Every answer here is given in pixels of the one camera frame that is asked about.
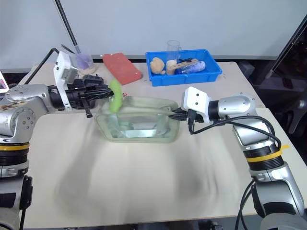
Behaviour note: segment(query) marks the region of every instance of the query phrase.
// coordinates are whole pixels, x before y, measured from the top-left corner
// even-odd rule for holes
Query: table
[[[172,99],[178,103],[190,85],[152,87],[144,63],[135,64],[141,80],[125,85],[137,96]],[[191,84],[214,100],[236,92],[256,98],[257,112],[275,127],[283,144],[291,144],[270,111],[235,62],[219,63],[216,82]],[[33,83],[53,84],[52,65],[44,66]],[[99,76],[110,81],[103,64]],[[170,144],[112,143],[103,139],[85,114],[53,114],[39,119],[30,142],[33,201],[26,228],[99,226],[237,215],[250,182],[248,164],[231,126],[190,135],[181,122]],[[284,150],[303,198],[307,200],[307,167],[293,146]],[[244,214],[255,214],[252,200]]]

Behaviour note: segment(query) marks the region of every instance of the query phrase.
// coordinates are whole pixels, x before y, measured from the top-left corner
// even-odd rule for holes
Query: clear plastic container
[[[179,121],[170,119],[178,104],[167,99],[128,96],[118,113],[106,101],[95,116],[103,135],[118,142],[162,142],[176,139]]]

